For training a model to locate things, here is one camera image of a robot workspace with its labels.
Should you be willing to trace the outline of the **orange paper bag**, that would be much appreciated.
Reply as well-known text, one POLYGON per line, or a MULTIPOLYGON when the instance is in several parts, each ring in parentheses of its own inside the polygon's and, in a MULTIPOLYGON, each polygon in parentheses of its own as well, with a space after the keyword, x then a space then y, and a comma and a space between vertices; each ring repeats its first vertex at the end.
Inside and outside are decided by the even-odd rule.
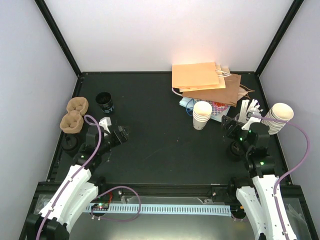
POLYGON ((172 87, 182 92, 225 89, 225 79, 216 70, 215 62, 173 65, 172 87))

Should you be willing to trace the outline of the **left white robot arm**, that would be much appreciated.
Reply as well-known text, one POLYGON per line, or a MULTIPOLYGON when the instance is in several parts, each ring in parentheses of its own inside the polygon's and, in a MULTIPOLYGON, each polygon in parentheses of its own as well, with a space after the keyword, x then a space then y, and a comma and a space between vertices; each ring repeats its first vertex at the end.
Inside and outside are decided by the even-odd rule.
POLYGON ((124 126, 114 131, 102 126, 88 128, 84 143, 74 155, 67 176, 56 193, 38 214, 30 214, 26 223, 29 240, 67 240, 71 230, 91 201, 103 199, 108 192, 106 179, 94 177, 102 156, 128 141, 124 126))

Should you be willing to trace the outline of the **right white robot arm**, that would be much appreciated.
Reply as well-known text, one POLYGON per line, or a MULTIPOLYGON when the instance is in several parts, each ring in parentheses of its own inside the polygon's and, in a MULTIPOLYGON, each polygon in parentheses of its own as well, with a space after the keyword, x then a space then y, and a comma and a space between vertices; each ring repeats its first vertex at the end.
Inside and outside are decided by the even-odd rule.
POLYGON ((244 208, 257 240, 295 240, 282 199, 276 163, 269 155, 269 127, 253 122, 248 128, 234 118, 223 116, 221 126, 232 139, 228 151, 244 162, 249 177, 230 181, 228 198, 244 208))

